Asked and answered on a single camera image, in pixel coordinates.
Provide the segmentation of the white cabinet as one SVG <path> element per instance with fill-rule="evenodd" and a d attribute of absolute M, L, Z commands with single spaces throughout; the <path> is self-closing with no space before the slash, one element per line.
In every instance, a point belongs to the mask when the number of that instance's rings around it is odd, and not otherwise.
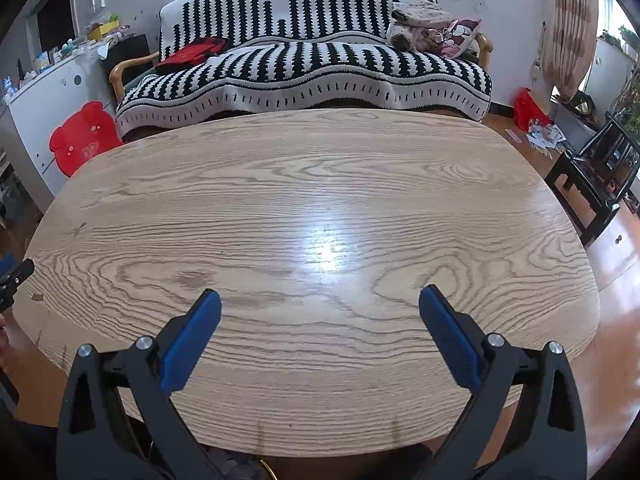
<path fill-rule="evenodd" d="M 103 46 L 84 44 L 1 103 L 1 147 L 40 211 L 67 181 L 49 150 L 54 130 L 90 101 L 115 114 L 113 87 L 99 56 Z"/>

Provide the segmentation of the red pig stool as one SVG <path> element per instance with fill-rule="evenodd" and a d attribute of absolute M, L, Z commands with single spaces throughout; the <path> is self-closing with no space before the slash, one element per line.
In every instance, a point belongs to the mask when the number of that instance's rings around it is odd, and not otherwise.
<path fill-rule="evenodd" d="M 100 101 L 90 101 L 50 136 L 49 150 L 58 169 L 70 178 L 96 155 L 122 146 L 114 119 Z"/>

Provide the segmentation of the black wooden side table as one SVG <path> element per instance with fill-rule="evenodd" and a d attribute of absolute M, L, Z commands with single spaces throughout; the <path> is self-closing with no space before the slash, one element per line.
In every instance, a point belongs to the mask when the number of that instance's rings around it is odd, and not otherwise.
<path fill-rule="evenodd" d="M 639 142 L 614 115 L 606 113 L 605 118 L 603 128 L 593 138 L 578 152 L 565 150 L 544 178 L 585 247 L 614 219 L 639 171 Z M 588 224 L 580 220 L 564 194 L 572 188 L 577 188 L 594 213 Z"/>

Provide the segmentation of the scattered papers on floor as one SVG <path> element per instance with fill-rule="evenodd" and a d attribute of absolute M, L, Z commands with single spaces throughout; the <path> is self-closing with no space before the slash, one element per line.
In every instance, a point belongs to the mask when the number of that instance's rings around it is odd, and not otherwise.
<path fill-rule="evenodd" d="M 553 122 L 544 126 L 538 120 L 533 120 L 529 123 L 526 138 L 534 148 L 538 148 L 543 152 L 556 150 L 566 141 L 563 131 Z"/>

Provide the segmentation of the red bag on floor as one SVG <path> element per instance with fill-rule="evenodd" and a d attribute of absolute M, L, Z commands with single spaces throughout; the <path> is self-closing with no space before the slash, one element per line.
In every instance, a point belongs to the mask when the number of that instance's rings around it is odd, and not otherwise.
<path fill-rule="evenodd" d="M 513 103 L 514 122 L 523 131 L 527 131 L 531 122 L 545 127 L 552 123 L 549 117 L 550 101 L 536 91 L 521 88 Z"/>

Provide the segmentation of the brown patterned curtain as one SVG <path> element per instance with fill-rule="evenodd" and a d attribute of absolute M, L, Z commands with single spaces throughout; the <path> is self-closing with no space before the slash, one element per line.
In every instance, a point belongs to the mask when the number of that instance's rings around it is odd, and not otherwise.
<path fill-rule="evenodd" d="M 544 31 L 541 68 L 562 102 L 574 98 L 593 61 L 597 45 L 599 0 L 551 0 Z"/>

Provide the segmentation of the black white striped sofa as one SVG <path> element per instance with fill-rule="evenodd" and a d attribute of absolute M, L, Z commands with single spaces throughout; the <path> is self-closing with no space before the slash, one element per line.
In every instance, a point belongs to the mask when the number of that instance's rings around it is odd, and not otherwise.
<path fill-rule="evenodd" d="M 161 61 L 195 41 L 224 50 L 126 90 L 121 136 L 175 129 L 227 112 L 356 101 L 390 110 L 446 107 L 481 120 L 492 81 L 482 63 L 401 51 L 386 40 L 398 3 L 435 0 L 174 0 L 160 10 Z"/>

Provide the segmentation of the plush toys pile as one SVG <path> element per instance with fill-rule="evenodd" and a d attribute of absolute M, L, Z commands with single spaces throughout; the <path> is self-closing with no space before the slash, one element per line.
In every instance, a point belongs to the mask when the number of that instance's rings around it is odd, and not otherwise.
<path fill-rule="evenodd" d="M 481 20 L 454 18 L 428 0 L 394 1 L 386 44 L 399 51 L 431 53 L 442 58 L 479 58 L 476 36 Z"/>

